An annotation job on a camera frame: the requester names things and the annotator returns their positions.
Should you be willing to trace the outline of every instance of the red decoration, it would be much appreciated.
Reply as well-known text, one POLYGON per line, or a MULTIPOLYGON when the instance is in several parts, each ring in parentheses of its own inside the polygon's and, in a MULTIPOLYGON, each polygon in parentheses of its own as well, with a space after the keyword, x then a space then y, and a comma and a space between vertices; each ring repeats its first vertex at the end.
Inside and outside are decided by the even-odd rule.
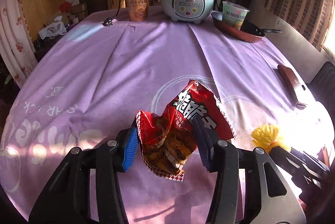
POLYGON ((64 2, 59 6, 59 9, 61 10, 62 13, 70 12, 71 11, 71 4, 70 2, 64 2))
POLYGON ((22 49, 23 49, 23 46, 22 44, 16 44, 16 49, 19 51, 19 52, 22 52, 22 49))

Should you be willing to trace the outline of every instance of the red frying pan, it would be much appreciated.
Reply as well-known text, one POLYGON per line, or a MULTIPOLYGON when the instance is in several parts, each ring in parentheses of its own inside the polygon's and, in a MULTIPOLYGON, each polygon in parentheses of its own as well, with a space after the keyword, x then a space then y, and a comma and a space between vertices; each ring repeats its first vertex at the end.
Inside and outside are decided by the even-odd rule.
POLYGON ((222 12, 212 13, 213 23, 221 32, 228 34, 238 40, 248 43, 257 43, 265 37, 265 33, 282 33, 279 29, 260 29, 248 20, 243 21, 241 30, 235 29, 222 21, 222 12))

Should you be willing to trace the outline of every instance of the table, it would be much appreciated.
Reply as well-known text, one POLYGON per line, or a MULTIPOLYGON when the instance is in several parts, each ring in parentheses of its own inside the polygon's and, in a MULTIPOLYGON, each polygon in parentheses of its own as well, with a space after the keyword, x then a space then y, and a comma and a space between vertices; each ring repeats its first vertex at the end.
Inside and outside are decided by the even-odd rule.
MULTIPOLYGON (((316 155, 326 145, 334 158, 327 111, 309 91, 310 107, 292 105, 276 71, 278 64, 292 66, 266 38, 238 41, 216 29, 211 17, 199 25, 172 23, 160 7, 150 7, 144 22, 129 22, 123 9, 113 26, 102 26, 114 13, 94 13, 60 39, 11 109, 0 144, 0 183, 25 218, 73 146, 88 149, 114 138, 137 110, 160 115, 189 79, 202 80, 221 99, 236 147, 252 150, 256 127, 279 124, 294 148, 316 155)), ((129 172, 119 175, 129 222, 205 223, 216 174, 206 172, 197 150, 184 169, 183 182, 155 176, 138 150, 129 172)), ((94 178, 91 172, 97 220, 94 178)))

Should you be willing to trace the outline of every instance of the yellow tassel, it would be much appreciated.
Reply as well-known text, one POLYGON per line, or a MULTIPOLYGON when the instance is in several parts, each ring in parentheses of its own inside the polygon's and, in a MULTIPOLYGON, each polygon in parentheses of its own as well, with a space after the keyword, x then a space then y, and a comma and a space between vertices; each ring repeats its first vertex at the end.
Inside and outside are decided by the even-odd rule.
POLYGON ((266 153, 270 153, 271 149, 276 146, 280 146, 288 152, 291 151, 291 147, 285 144, 278 125, 261 125, 252 132, 251 136, 253 145, 263 148, 266 153))

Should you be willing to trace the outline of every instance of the plastic bag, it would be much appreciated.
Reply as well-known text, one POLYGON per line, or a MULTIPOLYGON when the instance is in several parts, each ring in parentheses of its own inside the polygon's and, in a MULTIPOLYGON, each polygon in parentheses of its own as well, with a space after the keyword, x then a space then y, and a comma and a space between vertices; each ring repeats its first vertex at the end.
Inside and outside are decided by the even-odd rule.
POLYGON ((53 22, 39 31, 39 35, 42 40, 45 39, 46 37, 54 37, 57 35, 65 35, 65 34, 66 29, 62 21, 53 22))
POLYGON ((204 126, 216 130, 220 139, 235 137, 221 103, 213 92, 197 80, 190 80, 162 116, 138 111, 136 124, 141 142, 142 159, 157 176, 183 180, 183 166, 197 144, 192 119, 198 114, 204 126))
POLYGON ((263 148, 268 154, 276 146, 280 146, 288 152, 291 151, 291 147, 285 143, 285 138, 278 125, 261 125, 254 129, 251 137, 253 138, 252 144, 255 147, 263 148))

